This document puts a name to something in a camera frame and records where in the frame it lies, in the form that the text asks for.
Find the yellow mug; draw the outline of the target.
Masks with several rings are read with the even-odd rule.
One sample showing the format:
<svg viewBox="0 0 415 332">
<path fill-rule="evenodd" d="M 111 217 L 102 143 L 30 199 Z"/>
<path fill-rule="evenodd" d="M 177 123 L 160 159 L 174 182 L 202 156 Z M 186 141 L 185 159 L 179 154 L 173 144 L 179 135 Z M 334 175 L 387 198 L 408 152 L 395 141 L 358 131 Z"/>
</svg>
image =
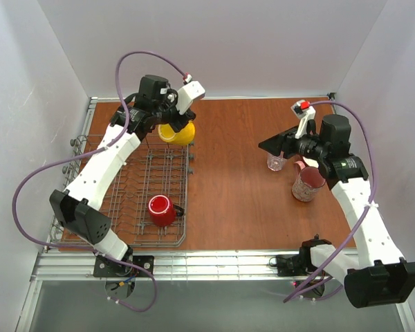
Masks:
<svg viewBox="0 0 415 332">
<path fill-rule="evenodd" d="M 173 145 L 188 145 L 196 134 L 196 128 L 192 121 L 182 128 L 179 132 L 175 132 L 169 124 L 160 124 L 158 126 L 158 135 L 164 142 Z"/>
</svg>

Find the clear glass cup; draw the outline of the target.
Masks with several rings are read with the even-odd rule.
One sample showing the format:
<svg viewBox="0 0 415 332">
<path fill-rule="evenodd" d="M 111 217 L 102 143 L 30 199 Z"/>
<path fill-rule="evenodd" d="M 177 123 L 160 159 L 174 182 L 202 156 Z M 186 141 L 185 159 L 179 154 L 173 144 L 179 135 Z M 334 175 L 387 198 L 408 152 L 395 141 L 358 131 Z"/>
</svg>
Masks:
<svg viewBox="0 0 415 332">
<path fill-rule="evenodd" d="M 286 159 L 284 158 L 283 153 L 280 155 L 274 156 L 271 153 L 268 153 L 267 157 L 267 166 L 270 170 L 274 172 L 279 172 L 283 169 Z"/>
</svg>

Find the pink ghost pattern mug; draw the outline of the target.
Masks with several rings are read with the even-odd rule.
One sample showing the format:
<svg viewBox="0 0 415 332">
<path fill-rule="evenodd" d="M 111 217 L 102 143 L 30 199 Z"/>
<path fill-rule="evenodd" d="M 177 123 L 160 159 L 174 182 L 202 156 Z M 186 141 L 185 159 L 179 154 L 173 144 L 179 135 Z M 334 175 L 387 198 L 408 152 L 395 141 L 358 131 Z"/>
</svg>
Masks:
<svg viewBox="0 0 415 332">
<path fill-rule="evenodd" d="M 326 180 L 322 177 L 319 169 L 308 166 L 303 161 L 294 163 L 297 170 L 297 177 L 293 183 L 292 195 L 301 202 L 311 202 L 320 189 L 326 184 Z"/>
</svg>

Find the bright red mug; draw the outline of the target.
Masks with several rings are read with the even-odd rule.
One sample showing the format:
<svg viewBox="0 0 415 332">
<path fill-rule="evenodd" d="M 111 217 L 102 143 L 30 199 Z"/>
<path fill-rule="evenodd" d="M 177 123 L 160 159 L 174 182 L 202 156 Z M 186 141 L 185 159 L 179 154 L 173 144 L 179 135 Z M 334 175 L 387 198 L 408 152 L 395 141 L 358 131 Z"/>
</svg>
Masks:
<svg viewBox="0 0 415 332">
<path fill-rule="evenodd" d="M 167 227 L 185 214 L 182 207 L 173 204 L 168 196 L 162 194 L 155 195 L 149 200 L 147 210 L 151 222 L 158 227 Z"/>
</svg>

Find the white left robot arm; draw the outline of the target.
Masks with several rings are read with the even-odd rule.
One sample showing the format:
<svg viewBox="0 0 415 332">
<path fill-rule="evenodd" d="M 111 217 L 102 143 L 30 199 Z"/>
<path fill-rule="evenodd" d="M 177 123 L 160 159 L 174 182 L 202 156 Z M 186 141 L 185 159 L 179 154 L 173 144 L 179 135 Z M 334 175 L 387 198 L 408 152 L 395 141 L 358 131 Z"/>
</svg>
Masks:
<svg viewBox="0 0 415 332">
<path fill-rule="evenodd" d="M 84 240 L 121 275 L 130 270 L 132 249 L 112 230 L 110 218 L 100 212 L 104 196 L 146 136 L 159 125 L 182 132 L 196 117 L 192 104 L 204 96 L 201 83 L 190 76 L 184 77 L 178 90 L 161 76 L 143 76 L 137 92 L 120 98 L 98 148 L 86 156 L 80 173 L 49 198 L 59 224 Z"/>
</svg>

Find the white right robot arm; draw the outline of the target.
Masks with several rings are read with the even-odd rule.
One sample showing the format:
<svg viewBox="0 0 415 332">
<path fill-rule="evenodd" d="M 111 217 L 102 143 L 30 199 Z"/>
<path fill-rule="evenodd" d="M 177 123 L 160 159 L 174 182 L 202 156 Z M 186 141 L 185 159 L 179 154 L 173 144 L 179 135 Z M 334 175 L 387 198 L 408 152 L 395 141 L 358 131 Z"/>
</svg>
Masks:
<svg viewBox="0 0 415 332">
<path fill-rule="evenodd" d="M 358 258 L 352 259 L 330 241 L 311 239 L 302 244 L 300 261 L 314 275 L 324 271 L 338 280 L 356 308 L 405 302 L 415 288 L 415 262 L 407 261 L 389 236 L 374 203 L 376 184 L 362 160 L 349 151 L 349 120 L 331 114 L 323 117 L 318 133 L 314 120 L 308 121 L 301 136 L 298 129 L 268 138 L 259 148 L 274 156 L 299 155 L 317 161 L 317 170 L 340 204 L 351 229 L 349 238 L 358 251 Z"/>
</svg>

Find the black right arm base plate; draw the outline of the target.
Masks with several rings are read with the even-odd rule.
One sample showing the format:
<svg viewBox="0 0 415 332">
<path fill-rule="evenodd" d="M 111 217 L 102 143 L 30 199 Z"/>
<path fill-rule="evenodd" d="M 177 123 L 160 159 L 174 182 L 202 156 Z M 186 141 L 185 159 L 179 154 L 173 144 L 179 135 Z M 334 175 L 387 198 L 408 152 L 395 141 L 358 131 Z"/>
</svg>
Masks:
<svg viewBox="0 0 415 332">
<path fill-rule="evenodd" d="M 277 255 L 275 257 L 275 267 L 278 277 L 306 276 L 317 270 L 310 259 L 300 254 L 292 257 Z"/>
</svg>

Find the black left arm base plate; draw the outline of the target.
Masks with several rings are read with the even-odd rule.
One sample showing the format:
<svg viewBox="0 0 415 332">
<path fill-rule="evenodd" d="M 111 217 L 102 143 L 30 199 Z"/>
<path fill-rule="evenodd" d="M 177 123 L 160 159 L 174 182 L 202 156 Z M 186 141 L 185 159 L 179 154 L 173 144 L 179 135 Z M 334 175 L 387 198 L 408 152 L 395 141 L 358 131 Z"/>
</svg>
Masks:
<svg viewBox="0 0 415 332">
<path fill-rule="evenodd" d="M 147 270 L 150 274 L 154 273 L 155 257 L 152 255 L 134 256 L 131 263 Z M 97 256 L 93 269 L 94 277 L 147 277 L 147 273 L 131 266 L 117 264 L 107 258 Z"/>
</svg>

